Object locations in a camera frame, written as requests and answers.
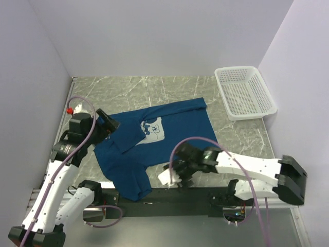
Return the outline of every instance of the white wall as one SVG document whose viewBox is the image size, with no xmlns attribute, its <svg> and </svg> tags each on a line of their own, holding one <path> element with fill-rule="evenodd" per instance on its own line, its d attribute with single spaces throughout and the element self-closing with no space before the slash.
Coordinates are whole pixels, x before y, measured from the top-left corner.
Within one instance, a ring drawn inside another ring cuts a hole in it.
<svg viewBox="0 0 329 247">
<path fill-rule="evenodd" d="M 40 185 L 70 77 L 27 1 L 0 6 L 0 246 Z"/>
<path fill-rule="evenodd" d="M 275 154 L 308 172 L 301 208 L 314 247 L 328 246 L 329 2 L 295 0 L 259 69 L 278 105 L 267 118 Z"/>
<path fill-rule="evenodd" d="M 72 76 L 258 66 L 293 0 L 30 0 Z"/>
</svg>

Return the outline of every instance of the red object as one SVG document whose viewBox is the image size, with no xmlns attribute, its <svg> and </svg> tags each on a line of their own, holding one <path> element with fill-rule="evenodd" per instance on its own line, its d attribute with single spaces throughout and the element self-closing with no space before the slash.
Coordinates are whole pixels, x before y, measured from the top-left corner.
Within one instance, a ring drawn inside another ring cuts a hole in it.
<svg viewBox="0 0 329 247">
<path fill-rule="evenodd" d="M 70 107 L 70 108 L 67 108 L 66 109 L 66 113 L 67 114 L 70 114 L 70 115 L 73 115 L 73 109 Z"/>
</svg>

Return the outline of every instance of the marble tabletop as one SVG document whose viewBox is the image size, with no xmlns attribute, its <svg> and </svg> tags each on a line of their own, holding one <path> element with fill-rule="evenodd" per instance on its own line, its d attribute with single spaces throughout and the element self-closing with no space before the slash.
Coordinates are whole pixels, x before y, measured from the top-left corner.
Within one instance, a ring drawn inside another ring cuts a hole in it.
<svg viewBox="0 0 329 247">
<path fill-rule="evenodd" d="M 88 98 L 95 109 L 108 114 L 131 111 L 175 101 L 203 97 L 207 113 L 218 143 L 231 152 L 261 158 L 273 158 L 273 151 L 262 119 L 230 121 L 214 76 L 175 77 L 77 77 L 74 78 L 71 96 Z M 79 100 L 71 103 L 72 107 Z M 68 128 L 69 116 L 64 117 L 61 133 Z M 157 179 L 163 164 L 147 169 L 151 186 L 163 187 Z M 198 172 L 193 177 L 194 186 L 226 186 L 232 175 Z M 78 185 L 84 179 L 107 181 L 96 161 L 93 147 L 83 159 L 74 179 Z"/>
</svg>

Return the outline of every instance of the folded clothing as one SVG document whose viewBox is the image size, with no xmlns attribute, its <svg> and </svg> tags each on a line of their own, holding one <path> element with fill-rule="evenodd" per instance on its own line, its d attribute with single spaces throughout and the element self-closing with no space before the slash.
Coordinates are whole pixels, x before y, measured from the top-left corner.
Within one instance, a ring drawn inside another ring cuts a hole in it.
<svg viewBox="0 0 329 247">
<path fill-rule="evenodd" d="M 137 201 L 151 192 L 146 168 L 169 161 L 170 153 L 182 139 L 203 136 L 216 141 L 203 98 L 111 115 L 119 128 L 94 152 L 106 178 L 120 194 Z M 200 140 L 192 145 L 209 146 Z"/>
</svg>

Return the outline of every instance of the laundry basket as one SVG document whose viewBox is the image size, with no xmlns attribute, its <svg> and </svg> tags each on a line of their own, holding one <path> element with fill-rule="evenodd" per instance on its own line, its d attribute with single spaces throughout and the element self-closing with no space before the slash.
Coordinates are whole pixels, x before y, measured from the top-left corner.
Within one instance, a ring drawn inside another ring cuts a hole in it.
<svg viewBox="0 0 329 247">
<path fill-rule="evenodd" d="M 267 86 L 255 67 L 218 68 L 215 75 L 230 120 L 261 118 L 277 111 Z"/>
</svg>

